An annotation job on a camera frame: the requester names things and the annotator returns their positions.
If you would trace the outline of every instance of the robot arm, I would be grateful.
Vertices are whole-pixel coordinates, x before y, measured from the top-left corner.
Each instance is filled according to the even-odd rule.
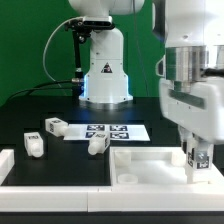
[[[128,93],[128,76],[123,70],[123,35],[115,28],[110,15],[137,12],[142,8],[144,0],[69,2],[81,15],[74,23],[69,24],[74,39],[84,43],[86,38],[91,38],[90,70],[84,78],[84,91],[79,96],[80,104],[97,109],[126,106],[133,97]]]
[[[110,15],[127,15],[133,13],[133,0],[69,0],[71,6],[81,16],[102,17]],[[138,12],[144,0],[135,1]]]
[[[153,0],[153,15],[166,52],[161,110],[187,142],[189,182],[207,182],[213,144],[224,143],[224,1]]]

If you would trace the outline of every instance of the small white block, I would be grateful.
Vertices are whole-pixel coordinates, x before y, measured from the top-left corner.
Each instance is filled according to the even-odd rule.
[[[99,131],[96,132],[89,140],[88,152],[91,155],[96,155],[97,153],[103,154],[109,145],[110,145],[109,132]]]
[[[28,156],[41,157],[44,154],[43,139],[38,132],[25,133],[24,144]]]
[[[45,129],[56,137],[65,136],[65,132],[68,129],[68,123],[56,117],[49,118],[45,120]]]
[[[186,164],[186,154],[182,150],[172,152],[171,163],[176,167],[183,167]]]
[[[3,183],[14,164],[14,150],[3,149],[0,153],[0,185]]]
[[[131,150],[117,149],[114,152],[114,161],[116,166],[130,166],[131,165]]]

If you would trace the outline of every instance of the paper sheet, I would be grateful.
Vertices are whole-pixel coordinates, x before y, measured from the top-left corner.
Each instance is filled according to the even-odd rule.
[[[116,141],[150,141],[144,125],[70,124],[64,140],[89,140],[97,131],[110,132]]]

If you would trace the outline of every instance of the green backdrop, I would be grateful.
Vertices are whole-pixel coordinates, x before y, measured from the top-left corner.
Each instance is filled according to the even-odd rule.
[[[68,0],[0,0],[0,105],[14,92],[49,81],[42,67],[42,55],[50,34],[63,21],[78,16]],[[151,1],[145,0],[137,14],[138,39],[150,96],[158,96],[155,64],[163,45],[151,32]],[[146,96],[142,66],[138,57],[134,17],[114,16],[125,37],[124,70],[130,77],[130,93]],[[75,66],[71,32],[61,29],[47,54],[47,68],[56,80],[73,77]],[[81,46],[82,65],[89,68],[89,42]],[[62,94],[61,91],[42,94]]]

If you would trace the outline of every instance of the black table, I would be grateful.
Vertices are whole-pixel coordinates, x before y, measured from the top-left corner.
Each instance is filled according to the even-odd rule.
[[[15,149],[15,166],[4,186],[109,186],[109,153],[90,156],[88,141],[63,141],[45,131],[45,119],[58,117],[69,124],[144,124],[150,142],[111,142],[111,146],[179,146],[176,124],[163,118],[158,98],[135,98],[116,111],[80,107],[71,97],[17,97],[0,108],[0,150]],[[30,158],[24,133],[39,132],[45,154]],[[215,151],[222,167],[223,146]],[[224,223],[222,212],[138,213],[0,213],[0,223]]]

